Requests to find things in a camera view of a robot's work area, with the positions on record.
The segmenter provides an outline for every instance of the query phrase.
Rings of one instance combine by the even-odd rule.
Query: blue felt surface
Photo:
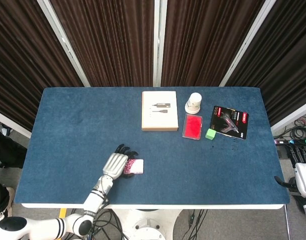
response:
[[[178,131],[141,130],[142,91],[176,91]],[[201,140],[182,137],[185,103],[202,95]],[[249,113],[246,140],[206,139],[214,105]],[[54,87],[44,90],[17,203],[82,204],[116,147],[144,159],[144,174],[114,181],[111,204],[286,204],[266,110],[252,87]]]

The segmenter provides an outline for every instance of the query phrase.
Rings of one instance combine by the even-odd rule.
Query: brown curtain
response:
[[[82,86],[36,1],[0,0],[0,113],[32,130],[43,89]]]
[[[153,0],[51,0],[93,87],[153,85]]]
[[[218,86],[264,0],[168,0],[162,86]]]
[[[226,86],[261,88],[271,125],[306,104],[306,0],[278,0]]]

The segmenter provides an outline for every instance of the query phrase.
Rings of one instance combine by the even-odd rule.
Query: white container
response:
[[[201,94],[193,92],[185,104],[185,111],[188,114],[197,114],[201,109],[201,101]]]

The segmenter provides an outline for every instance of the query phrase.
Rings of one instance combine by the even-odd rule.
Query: green block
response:
[[[206,132],[205,137],[206,137],[207,139],[213,140],[213,138],[215,137],[215,134],[216,134],[216,133],[217,133],[217,132],[216,132],[215,130],[209,128],[209,129],[207,130],[207,132]]]

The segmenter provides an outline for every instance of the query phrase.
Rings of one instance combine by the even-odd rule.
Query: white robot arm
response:
[[[135,151],[126,152],[129,147],[121,144],[108,158],[103,175],[84,202],[84,214],[71,214],[65,218],[32,220],[24,217],[7,217],[0,221],[0,240],[19,240],[28,235],[30,240],[55,240],[66,233],[83,237],[92,228],[94,217],[129,159],[137,155]]]
[[[286,145],[288,156],[292,162],[295,174],[295,183],[283,182],[275,176],[275,180],[281,186],[290,189],[291,194],[301,196],[304,199],[304,211],[306,215],[306,151],[294,144]]]

